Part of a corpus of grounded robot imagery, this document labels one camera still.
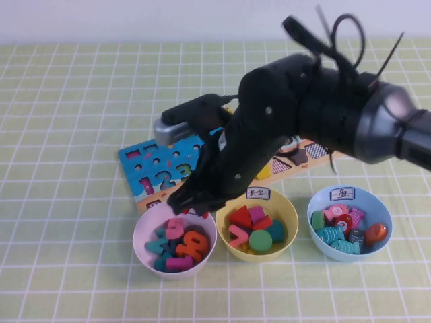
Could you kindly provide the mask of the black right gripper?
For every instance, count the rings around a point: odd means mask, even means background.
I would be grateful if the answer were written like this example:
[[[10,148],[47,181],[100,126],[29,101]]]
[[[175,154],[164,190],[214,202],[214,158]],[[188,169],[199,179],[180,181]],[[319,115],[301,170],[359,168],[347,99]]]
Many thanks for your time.
[[[205,140],[195,170],[167,203],[174,214],[217,211],[245,193],[286,142],[284,119],[274,112],[236,112]]]

